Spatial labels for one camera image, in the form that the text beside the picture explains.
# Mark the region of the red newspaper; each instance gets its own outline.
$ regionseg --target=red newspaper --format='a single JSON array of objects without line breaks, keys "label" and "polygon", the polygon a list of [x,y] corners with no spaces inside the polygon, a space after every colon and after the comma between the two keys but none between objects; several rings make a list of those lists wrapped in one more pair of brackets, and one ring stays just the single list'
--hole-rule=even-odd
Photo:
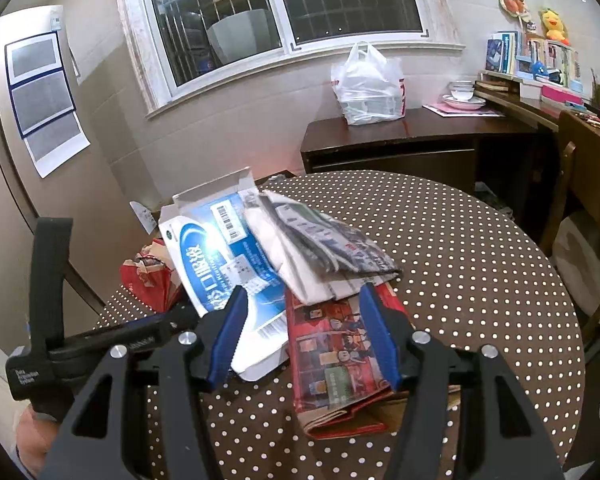
[{"label": "red newspaper", "polygon": [[[385,306],[407,315],[389,283],[376,291]],[[382,378],[358,296],[304,306],[287,289],[286,318],[294,407],[304,432],[323,439],[397,431],[408,394],[393,393]],[[451,409],[459,404],[458,388],[449,393]]]}]

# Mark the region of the white bowl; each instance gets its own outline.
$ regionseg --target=white bowl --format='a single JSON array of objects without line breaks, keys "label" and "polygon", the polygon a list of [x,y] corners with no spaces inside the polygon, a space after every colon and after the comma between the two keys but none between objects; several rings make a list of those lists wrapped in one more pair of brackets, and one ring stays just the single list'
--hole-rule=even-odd
[{"label": "white bowl", "polygon": [[474,97],[473,87],[451,87],[451,95],[458,101],[468,102]]}]

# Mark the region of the chair backrest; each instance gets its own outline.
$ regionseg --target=chair backrest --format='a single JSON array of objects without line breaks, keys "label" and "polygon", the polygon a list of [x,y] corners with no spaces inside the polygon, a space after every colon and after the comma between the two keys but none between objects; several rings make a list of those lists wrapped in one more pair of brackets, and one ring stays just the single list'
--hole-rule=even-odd
[{"label": "chair backrest", "polygon": [[557,137],[560,152],[576,145],[570,189],[600,227],[600,130],[563,111]]}]

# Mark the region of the plush toy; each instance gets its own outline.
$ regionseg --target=plush toy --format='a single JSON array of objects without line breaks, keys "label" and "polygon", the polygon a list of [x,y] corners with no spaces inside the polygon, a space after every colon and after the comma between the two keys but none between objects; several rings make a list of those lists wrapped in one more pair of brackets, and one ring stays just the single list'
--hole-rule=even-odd
[{"label": "plush toy", "polygon": [[538,76],[546,78],[549,77],[549,71],[546,69],[542,61],[536,61],[535,63],[533,63],[533,65],[531,66],[531,71],[536,81],[538,80]]},{"label": "plush toy", "polygon": [[567,39],[567,31],[558,13],[551,9],[544,9],[540,14],[542,16],[542,23],[546,27],[547,38],[549,40],[560,41],[569,46],[571,43]]}]

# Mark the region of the brown tablecloth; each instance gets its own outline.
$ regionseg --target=brown tablecloth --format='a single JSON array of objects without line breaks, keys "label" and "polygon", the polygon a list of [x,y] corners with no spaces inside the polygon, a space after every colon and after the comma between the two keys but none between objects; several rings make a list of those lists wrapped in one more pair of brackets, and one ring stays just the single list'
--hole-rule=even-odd
[{"label": "brown tablecloth", "polygon": [[[318,173],[267,186],[362,229],[404,274],[394,290],[420,330],[452,347],[496,345],[519,376],[564,461],[584,394],[584,354],[571,300],[538,247],[461,191],[378,171]],[[121,287],[101,324],[150,312]],[[148,391],[154,478],[167,476],[159,406]],[[395,434],[314,441],[300,430],[285,367],[257,383],[231,378],[203,399],[226,480],[382,478]],[[459,411],[448,413],[439,477],[452,475]]]}]

